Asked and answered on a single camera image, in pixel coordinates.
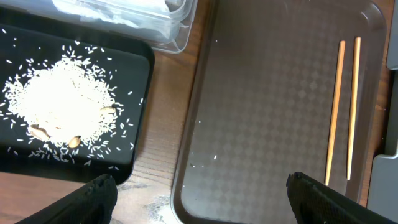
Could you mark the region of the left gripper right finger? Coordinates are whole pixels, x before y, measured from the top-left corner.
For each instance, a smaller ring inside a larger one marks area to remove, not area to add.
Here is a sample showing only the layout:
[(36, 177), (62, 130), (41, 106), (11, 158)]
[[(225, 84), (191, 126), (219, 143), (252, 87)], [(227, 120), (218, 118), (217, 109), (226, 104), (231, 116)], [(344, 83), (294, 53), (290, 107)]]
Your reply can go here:
[(286, 187), (299, 224), (395, 224), (302, 172), (290, 174)]

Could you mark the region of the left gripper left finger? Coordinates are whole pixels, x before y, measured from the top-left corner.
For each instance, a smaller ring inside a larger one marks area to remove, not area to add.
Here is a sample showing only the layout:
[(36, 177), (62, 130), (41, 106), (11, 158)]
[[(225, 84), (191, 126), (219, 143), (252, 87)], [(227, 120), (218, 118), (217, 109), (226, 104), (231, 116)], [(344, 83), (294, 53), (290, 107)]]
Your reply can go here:
[(103, 174), (17, 224), (109, 224), (117, 198), (115, 179)]

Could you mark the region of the pile of white rice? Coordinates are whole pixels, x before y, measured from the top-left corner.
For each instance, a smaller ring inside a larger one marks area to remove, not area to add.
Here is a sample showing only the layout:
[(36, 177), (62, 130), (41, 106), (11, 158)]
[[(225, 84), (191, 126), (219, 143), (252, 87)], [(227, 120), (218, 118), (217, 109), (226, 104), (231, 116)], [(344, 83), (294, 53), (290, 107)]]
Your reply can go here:
[[(110, 81), (111, 72), (90, 58), (95, 47), (89, 45), (78, 52), (80, 41), (61, 47), (61, 57), (55, 62), (34, 60), (21, 62), (15, 75), (1, 82), (1, 121), (21, 126), (25, 136), (17, 141), (38, 141), (42, 147), (31, 150), (33, 156), (49, 156), (62, 162), (74, 159), (83, 147), (89, 159), (102, 159), (102, 150), (111, 152), (105, 134), (125, 138), (124, 123), (118, 123), (125, 110), (116, 97), (116, 86)], [(112, 106), (113, 114), (102, 115), (100, 109)], [(50, 139), (41, 141), (28, 132), (38, 125)], [(69, 148), (69, 141), (80, 137), (80, 145)]]

